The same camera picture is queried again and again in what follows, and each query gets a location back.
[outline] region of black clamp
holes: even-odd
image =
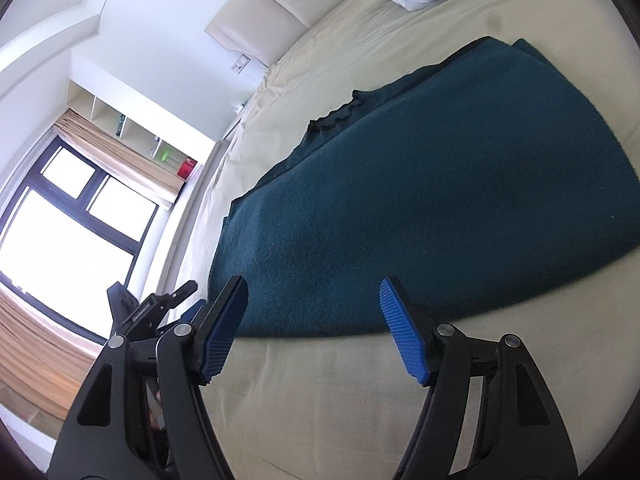
[[[395,277],[380,304],[407,371],[430,386],[394,480],[570,480],[578,477],[562,417],[520,338],[499,342],[437,324]],[[466,469],[449,475],[471,377],[483,377],[476,439]]]
[[[213,305],[196,304],[158,328],[196,288],[188,282],[139,306],[121,285],[110,289],[114,335],[69,411],[49,480],[234,478],[199,386],[222,371],[248,287],[233,276]],[[393,277],[380,286],[380,305],[407,371],[430,386],[394,480],[577,478],[558,408],[517,336],[485,341],[437,324]],[[483,377],[476,440],[469,466],[450,475],[474,376]],[[166,422],[161,431],[150,423],[148,404],[158,383]]]

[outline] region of red box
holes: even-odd
[[[180,178],[183,178],[184,180],[187,180],[191,172],[193,171],[193,168],[195,168],[197,164],[197,160],[187,157],[187,160],[182,163],[182,165],[180,166],[180,170],[178,170],[178,176]]]

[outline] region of dark green blanket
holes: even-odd
[[[247,279],[242,336],[379,332],[393,274],[454,320],[619,258],[639,219],[640,184],[590,102],[525,41],[482,38],[312,121],[233,202],[209,298]]]

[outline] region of metal screw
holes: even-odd
[[[453,328],[449,323],[438,325],[438,334],[443,335],[444,337],[453,335],[455,331],[456,329]]]
[[[115,335],[109,339],[107,345],[109,345],[109,348],[120,348],[124,345],[124,338],[121,335]]]
[[[510,346],[511,348],[517,348],[518,346],[520,346],[520,338],[513,334],[507,334],[504,337],[504,342],[507,343],[507,346]]]
[[[174,328],[174,334],[179,336],[189,335],[191,333],[191,325],[182,323]]]

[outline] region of mattress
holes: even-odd
[[[610,0],[444,0],[408,13],[346,0],[268,70],[209,183],[182,264],[206,295],[230,202],[286,158],[311,119],[482,36],[524,38],[598,109],[640,169],[640,50]],[[640,250],[525,303],[460,320],[468,336],[516,333],[564,418],[578,469],[610,439],[640,388]],[[473,380],[454,470],[466,465],[480,393]],[[426,391],[389,334],[241,339],[204,400],[239,479],[388,479]]]

